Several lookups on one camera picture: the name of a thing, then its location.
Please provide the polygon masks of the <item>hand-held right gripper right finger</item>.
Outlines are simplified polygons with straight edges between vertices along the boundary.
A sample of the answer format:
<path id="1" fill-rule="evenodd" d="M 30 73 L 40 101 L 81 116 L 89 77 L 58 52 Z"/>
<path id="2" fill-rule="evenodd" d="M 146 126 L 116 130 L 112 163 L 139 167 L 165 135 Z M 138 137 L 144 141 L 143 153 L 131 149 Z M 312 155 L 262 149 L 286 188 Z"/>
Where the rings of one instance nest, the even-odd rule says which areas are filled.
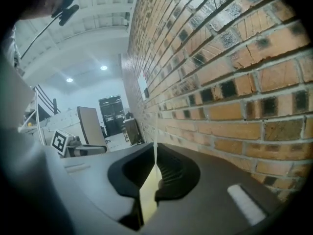
<path id="1" fill-rule="evenodd" d="M 232 163 L 159 144 L 163 184 L 144 235 L 259 235 L 280 207 L 276 195 Z"/>

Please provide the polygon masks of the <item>black clip-on device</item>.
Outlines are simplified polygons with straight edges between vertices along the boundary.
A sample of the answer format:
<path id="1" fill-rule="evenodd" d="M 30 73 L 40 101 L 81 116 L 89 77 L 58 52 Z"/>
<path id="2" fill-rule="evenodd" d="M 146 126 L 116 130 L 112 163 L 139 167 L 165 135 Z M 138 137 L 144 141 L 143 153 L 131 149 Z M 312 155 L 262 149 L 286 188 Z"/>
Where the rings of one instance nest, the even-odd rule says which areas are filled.
<path id="1" fill-rule="evenodd" d="M 79 10 L 79 5 L 75 4 L 69 8 L 59 8 L 53 14 L 52 18 L 59 19 L 59 26 L 64 26 L 69 19 Z"/>

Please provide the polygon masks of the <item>beige partition screen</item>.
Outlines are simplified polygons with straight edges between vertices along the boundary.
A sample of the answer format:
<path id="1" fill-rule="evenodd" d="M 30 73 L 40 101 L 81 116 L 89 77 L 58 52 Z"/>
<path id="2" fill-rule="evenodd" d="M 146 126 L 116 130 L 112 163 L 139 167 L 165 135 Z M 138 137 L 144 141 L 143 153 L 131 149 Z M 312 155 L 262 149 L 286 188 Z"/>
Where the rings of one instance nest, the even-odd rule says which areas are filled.
<path id="1" fill-rule="evenodd" d="M 87 145 L 104 145 L 107 147 L 96 109 L 78 106 L 77 114 L 80 120 L 85 143 Z"/>

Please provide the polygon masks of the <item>person's white shirt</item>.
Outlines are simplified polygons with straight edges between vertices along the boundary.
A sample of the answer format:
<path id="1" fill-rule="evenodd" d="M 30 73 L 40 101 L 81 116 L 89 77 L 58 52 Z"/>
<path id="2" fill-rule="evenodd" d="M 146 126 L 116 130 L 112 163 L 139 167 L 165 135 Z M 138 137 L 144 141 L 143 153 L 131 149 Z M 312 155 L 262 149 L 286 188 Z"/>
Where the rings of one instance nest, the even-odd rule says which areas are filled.
<path id="1" fill-rule="evenodd" d="M 23 79 L 15 29 L 9 29 L 0 41 L 0 129 L 18 128 L 35 95 Z"/>

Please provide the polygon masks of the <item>dark brown cabinet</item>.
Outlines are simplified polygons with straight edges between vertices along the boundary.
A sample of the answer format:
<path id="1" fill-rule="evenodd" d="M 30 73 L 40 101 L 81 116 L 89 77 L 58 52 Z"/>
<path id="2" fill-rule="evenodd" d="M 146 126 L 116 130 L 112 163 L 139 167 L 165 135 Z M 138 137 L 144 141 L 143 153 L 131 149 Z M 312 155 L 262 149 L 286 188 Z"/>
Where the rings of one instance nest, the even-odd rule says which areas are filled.
<path id="1" fill-rule="evenodd" d="M 135 144 L 141 143 L 141 137 L 140 137 L 136 120 L 134 118 L 125 119 L 123 121 L 123 125 L 125 127 L 130 144 L 135 145 Z"/>

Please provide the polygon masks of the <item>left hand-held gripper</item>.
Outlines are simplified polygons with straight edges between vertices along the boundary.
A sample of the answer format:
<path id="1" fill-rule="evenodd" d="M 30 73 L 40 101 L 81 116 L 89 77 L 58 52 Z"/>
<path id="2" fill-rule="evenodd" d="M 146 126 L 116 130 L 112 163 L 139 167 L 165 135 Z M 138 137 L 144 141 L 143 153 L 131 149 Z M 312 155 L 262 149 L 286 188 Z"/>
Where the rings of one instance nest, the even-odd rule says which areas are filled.
<path id="1" fill-rule="evenodd" d="M 62 157 L 67 155 L 70 148 L 75 149 L 76 147 L 78 147 L 80 156 L 104 154 L 108 151 L 104 145 L 81 145 L 79 136 L 58 129 L 53 133 L 50 146 L 54 147 Z"/>

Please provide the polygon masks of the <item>light wooden table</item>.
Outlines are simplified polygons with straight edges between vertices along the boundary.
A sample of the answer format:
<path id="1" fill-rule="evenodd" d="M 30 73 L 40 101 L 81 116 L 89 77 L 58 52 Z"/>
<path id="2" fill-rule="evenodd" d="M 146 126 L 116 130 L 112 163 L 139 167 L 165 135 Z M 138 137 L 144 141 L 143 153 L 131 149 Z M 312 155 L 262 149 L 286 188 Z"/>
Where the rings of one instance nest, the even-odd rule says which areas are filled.
<path id="1" fill-rule="evenodd" d="M 155 193 L 158 190 L 159 181 L 162 179 L 161 172 L 157 165 L 155 165 L 148 175 L 143 186 L 139 190 L 140 204 L 143 216 L 143 222 L 146 224 L 157 210 L 157 203 L 155 201 Z"/>

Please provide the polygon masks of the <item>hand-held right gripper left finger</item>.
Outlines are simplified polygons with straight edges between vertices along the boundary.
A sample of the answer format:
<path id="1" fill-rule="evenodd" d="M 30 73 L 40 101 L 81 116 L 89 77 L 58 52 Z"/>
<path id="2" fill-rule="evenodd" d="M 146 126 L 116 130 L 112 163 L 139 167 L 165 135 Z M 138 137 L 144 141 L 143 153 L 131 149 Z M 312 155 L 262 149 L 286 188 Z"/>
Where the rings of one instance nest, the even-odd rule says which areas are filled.
<path id="1" fill-rule="evenodd" d="M 61 161 L 83 193 L 111 219 L 130 229 L 143 226 L 139 191 L 155 165 L 152 143 Z"/>

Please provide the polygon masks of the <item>black double door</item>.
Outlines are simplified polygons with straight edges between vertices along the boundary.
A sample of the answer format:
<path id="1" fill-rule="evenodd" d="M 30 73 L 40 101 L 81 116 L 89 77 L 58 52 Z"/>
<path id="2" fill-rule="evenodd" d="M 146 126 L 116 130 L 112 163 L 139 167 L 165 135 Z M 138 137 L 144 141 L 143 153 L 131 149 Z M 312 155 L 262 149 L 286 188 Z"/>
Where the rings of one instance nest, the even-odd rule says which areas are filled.
<path id="1" fill-rule="evenodd" d="M 99 106 L 108 137 L 122 133 L 125 112 L 121 96 L 100 99 Z"/>

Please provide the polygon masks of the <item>white paper on wall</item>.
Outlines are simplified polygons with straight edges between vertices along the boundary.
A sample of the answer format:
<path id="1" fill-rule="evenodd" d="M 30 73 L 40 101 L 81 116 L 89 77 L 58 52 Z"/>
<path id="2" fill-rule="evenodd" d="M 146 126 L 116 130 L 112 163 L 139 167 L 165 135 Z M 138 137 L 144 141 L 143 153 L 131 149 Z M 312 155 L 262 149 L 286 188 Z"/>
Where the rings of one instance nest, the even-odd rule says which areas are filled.
<path id="1" fill-rule="evenodd" d="M 140 72 L 139 78 L 137 81 L 139 84 L 139 89 L 142 95 L 142 99 L 143 101 L 145 101 L 146 100 L 145 89 L 147 88 L 147 83 L 146 83 L 146 79 L 144 77 L 143 71 Z"/>

